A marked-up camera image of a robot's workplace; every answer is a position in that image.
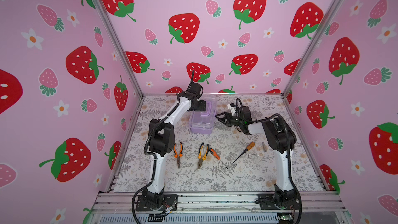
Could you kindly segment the purple plastic tool box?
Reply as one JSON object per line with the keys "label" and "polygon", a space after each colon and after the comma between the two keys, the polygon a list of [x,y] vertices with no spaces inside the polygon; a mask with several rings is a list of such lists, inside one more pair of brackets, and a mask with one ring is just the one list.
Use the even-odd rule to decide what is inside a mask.
{"label": "purple plastic tool box", "polygon": [[189,128],[193,133],[209,135],[212,133],[217,112],[217,99],[206,97],[206,110],[204,112],[193,112],[189,120]]}

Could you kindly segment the orange handle screwdriver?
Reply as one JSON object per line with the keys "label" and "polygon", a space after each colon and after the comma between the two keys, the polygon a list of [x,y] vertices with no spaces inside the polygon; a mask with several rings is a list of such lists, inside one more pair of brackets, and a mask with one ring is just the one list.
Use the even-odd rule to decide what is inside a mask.
{"label": "orange handle screwdriver", "polygon": [[251,150],[255,146],[255,142],[249,143],[246,148],[243,150],[243,152],[233,161],[235,163],[242,155],[244,155],[246,152]]}

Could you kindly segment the small orange black tool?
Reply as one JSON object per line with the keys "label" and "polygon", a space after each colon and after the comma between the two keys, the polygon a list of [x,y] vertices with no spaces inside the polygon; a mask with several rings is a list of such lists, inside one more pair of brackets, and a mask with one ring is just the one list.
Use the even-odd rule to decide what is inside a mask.
{"label": "small orange black tool", "polygon": [[209,151],[217,160],[220,160],[219,155],[217,154],[217,152],[214,149],[210,148]]}

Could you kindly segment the yellow combination pliers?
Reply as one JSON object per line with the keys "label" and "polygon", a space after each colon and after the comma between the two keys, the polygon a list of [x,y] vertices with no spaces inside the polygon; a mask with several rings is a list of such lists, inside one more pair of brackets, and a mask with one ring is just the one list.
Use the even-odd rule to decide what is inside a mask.
{"label": "yellow combination pliers", "polygon": [[209,144],[205,145],[204,143],[201,144],[198,152],[198,170],[202,167],[203,161],[206,160],[207,155],[209,152]]}

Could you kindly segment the orange needle-nose pliers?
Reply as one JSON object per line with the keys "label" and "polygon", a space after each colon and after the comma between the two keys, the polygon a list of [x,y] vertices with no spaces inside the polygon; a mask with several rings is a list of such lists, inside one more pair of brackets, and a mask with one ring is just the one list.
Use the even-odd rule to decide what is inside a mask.
{"label": "orange needle-nose pliers", "polygon": [[180,161],[181,158],[183,157],[183,144],[182,142],[179,143],[179,150],[177,149],[177,144],[174,144],[174,157],[176,158],[177,161],[177,168],[180,169]]}

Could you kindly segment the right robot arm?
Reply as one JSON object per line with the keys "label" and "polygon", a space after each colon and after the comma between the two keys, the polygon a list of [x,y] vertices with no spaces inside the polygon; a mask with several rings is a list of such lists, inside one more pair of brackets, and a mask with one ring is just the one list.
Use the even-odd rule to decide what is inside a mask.
{"label": "right robot arm", "polygon": [[292,178],[291,157],[297,141],[292,129],[280,114],[252,120],[249,107],[235,107],[235,110],[217,114],[216,119],[227,127],[238,127],[245,135],[265,134],[269,147],[276,159],[277,179],[274,199],[282,205],[300,198]]}

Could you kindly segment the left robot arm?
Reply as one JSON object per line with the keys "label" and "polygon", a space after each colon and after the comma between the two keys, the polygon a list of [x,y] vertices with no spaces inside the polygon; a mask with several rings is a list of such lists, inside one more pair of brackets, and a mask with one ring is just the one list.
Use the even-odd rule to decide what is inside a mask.
{"label": "left robot arm", "polygon": [[149,124],[144,154],[151,157],[150,181],[143,189],[144,199],[156,206],[163,202],[165,162],[175,145],[174,125],[186,112],[203,112],[206,101],[201,99],[203,87],[191,82],[185,91],[176,95],[177,100],[169,111]]}

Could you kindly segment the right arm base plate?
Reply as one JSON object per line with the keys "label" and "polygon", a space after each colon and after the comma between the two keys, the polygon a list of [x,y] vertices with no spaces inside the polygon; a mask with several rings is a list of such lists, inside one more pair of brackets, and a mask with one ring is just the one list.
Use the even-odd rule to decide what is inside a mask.
{"label": "right arm base plate", "polygon": [[273,211],[284,211],[284,210],[300,210],[302,206],[300,205],[300,201],[297,199],[287,201],[287,202],[278,202],[275,198],[274,194],[258,194],[257,199],[255,200],[255,204],[260,205],[261,210],[273,210]]}

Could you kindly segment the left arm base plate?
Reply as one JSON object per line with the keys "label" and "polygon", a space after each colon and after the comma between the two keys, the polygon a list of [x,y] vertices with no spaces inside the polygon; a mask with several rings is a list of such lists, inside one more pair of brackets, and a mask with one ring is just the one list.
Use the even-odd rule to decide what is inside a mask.
{"label": "left arm base plate", "polygon": [[138,212],[165,211],[171,208],[171,211],[177,209],[178,195],[160,195],[157,197],[138,196],[134,209]]}

